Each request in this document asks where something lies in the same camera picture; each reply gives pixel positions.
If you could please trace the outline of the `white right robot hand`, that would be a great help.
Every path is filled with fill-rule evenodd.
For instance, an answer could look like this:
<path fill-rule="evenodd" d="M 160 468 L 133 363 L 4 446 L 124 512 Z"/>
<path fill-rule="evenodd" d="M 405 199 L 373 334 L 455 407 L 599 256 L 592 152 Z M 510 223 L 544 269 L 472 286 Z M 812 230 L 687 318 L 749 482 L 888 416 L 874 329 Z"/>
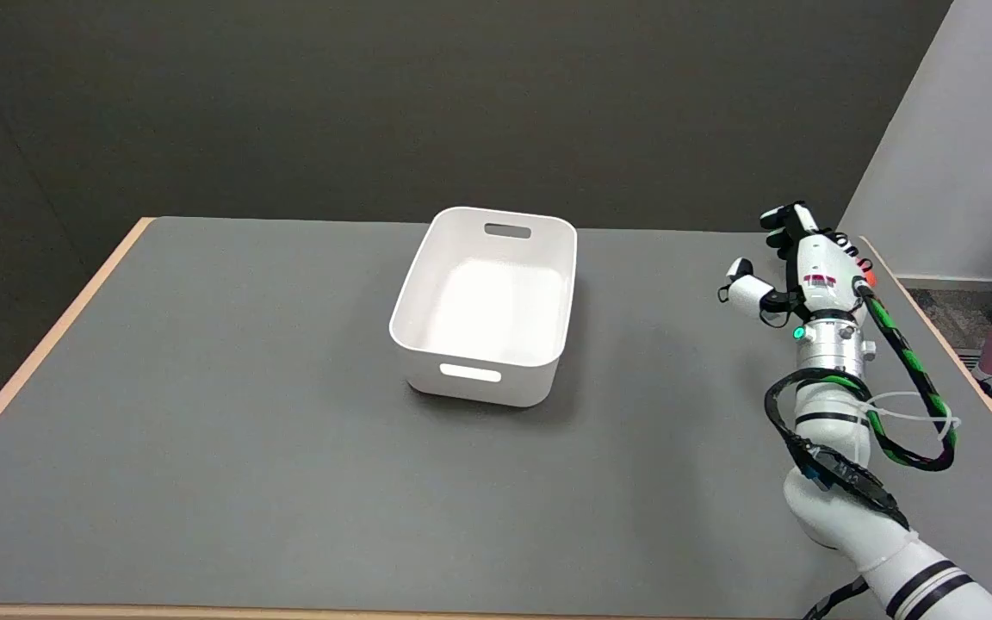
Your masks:
<path fill-rule="evenodd" d="M 855 285 L 873 286 L 871 265 L 843 232 L 819 227 L 803 201 L 769 209 L 759 224 L 767 231 L 767 246 L 784 262 L 784 289 L 757 277 L 751 260 L 740 257 L 717 290 L 719 302 L 774 328 L 786 326 L 791 315 L 803 323 L 865 321 L 867 309 Z"/>

